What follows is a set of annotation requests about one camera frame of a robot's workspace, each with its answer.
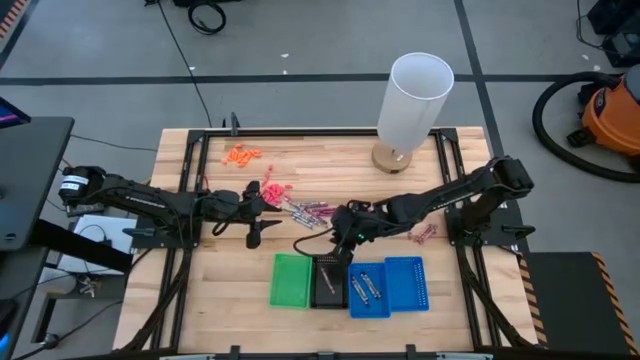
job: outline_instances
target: computer monitor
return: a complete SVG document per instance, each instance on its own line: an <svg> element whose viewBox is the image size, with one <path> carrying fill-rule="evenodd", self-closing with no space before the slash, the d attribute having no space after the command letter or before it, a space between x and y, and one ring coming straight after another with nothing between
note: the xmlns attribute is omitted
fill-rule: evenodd
<svg viewBox="0 0 640 360"><path fill-rule="evenodd" d="M11 105L7 100L0 97L0 129L10 126L26 124L31 121L27 114Z"/></svg>

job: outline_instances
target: orange striped edge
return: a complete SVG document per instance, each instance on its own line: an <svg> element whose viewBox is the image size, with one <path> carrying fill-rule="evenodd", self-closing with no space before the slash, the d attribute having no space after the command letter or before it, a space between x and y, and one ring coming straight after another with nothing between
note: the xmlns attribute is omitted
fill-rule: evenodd
<svg viewBox="0 0 640 360"><path fill-rule="evenodd" d="M616 316L618 317L618 322L620 323L620 330L624 333L624 340L627 342L629 346L629 352L631 355L638 355L638 347L636 343L633 341L633 336L631 336L631 329L629 329L629 324L627 324L627 320L624 318L624 313L622 312L622 307L620 306L620 301L618 301L618 296L616 295L616 291L613 289L613 281L609 276L609 272L607 271L607 266L604 264L604 259L598 253L591 253L593 258L596 260L596 264L598 268L600 268L600 274L602 275L602 280L604 280L604 285L609 293L609 297L611 298L611 305L616 312Z"/></svg>
<svg viewBox="0 0 640 360"><path fill-rule="evenodd" d="M11 9L9 9L7 16L5 16L0 23L0 39L4 38L7 35L9 29L11 29L11 25L13 25L13 23L18 18L18 15L20 15L20 10L24 8L26 2L27 0L18 0L13 4Z"/></svg>
<svg viewBox="0 0 640 360"><path fill-rule="evenodd" d="M536 330L536 337L538 338L538 344L547 346L547 334L544 331L544 324L540 318L540 309L538 308L538 299L536 298L535 291L533 289L533 283L531 283L531 273L527 261L523 257L519 257L520 276L522 277L522 285L524 292L527 295L527 302L529 303L529 311L531 312L531 320L533 321L533 327Z"/></svg>

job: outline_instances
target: black hose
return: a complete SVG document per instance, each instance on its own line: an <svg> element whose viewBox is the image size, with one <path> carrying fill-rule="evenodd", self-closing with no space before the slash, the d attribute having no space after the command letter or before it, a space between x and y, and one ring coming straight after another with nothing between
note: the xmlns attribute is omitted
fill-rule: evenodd
<svg viewBox="0 0 640 360"><path fill-rule="evenodd" d="M542 124L542 112L547 102L560 89L577 82L593 82L603 87L615 87L620 83L620 79L599 72L586 71L567 76L565 79L559 80L549 86L542 95L540 95L536 106L533 108L533 130L536 132L540 143L562 161L580 170L613 181L640 183L640 174L616 171L586 161L558 145L545 130Z"/></svg>
<svg viewBox="0 0 640 360"><path fill-rule="evenodd" d="M222 23L220 24L220 26L214 29L209 28L205 25L204 21L198 19L197 17L194 17L193 12L200 6L208 6L215 10L215 12L217 12L222 18ZM193 26L193 28L196 29L197 32L203 35L217 34L227 25L227 15L225 15L224 10L222 10L222 8L212 0L200 0L189 5L188 16L191 26Z"/></svg>

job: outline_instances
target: gray floor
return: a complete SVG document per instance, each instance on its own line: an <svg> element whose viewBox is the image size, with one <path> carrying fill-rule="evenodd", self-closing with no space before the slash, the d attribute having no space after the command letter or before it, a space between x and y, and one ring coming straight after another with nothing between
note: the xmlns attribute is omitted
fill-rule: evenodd
<svg viewBox="0 0 640 360"><path fill-rule="evenodd" d="M583 12L593 2L584 0ZM0 81L188 75L157 6L145 8L142 3L40 0L0 70ZM615 71L602 53L576 41L575 0L461 3L484 74ZM455 5L451 0L378 0L375 5L367 0L244 0L223 4L228 27L215 37L193 31L185 10L168 2L165 9L199 76L387 73L396 57L412 51L437 54L456 74L473 74L456 11L460 8ZM588 24L584 31L588 39L597 39ZM521 158L536 183L533 193L520 202L525 222L538 228L529 239L530 247L600 252L627 320L638 334L640 309L634 300L640 296L640 286L634 274L640 272L640 226L634 209L640 193L633 185L583 174L541 148L531 128L531 111L546 86L543 82L487 84L505 152ZM235 111L243 126L375 125L384 87L385 82L379 81L219 81L200 86L214 125ZM545 116L554 133L564 134L575 126L574 94L567 90L549 104ZM72 116L78 135L126 145L154 147L162 128L206 125L188 84L0 86L0 96L31 115ZM485 126L480 98L475 83L457 83L439 125ZM587 150L584 156L624 166L615 154L604 151ZM144 180L151 174L154 155L74 139L66 158L72 164L96 164ZM58 204L59 181L50 193ZM42 217L59 224L68 221L49 205ZM39 299L34 307L40 306ZM104 304L61 306L53 329L70 329ZM118 311L111 309L59 349L36 358L107 352ZM32 348L28 339L34 316L32 312L16 354Z"/></svg>

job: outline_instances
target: green tray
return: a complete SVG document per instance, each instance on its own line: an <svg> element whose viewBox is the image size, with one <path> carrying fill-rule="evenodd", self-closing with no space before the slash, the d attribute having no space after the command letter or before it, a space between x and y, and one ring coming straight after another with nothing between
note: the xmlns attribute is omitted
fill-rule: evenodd
<svg viewBox="0 0 640 360"><path fill-rule="evenodd" d="M269 305L305 309L309 307L311 288L311 258L276 254Z"/></svg>

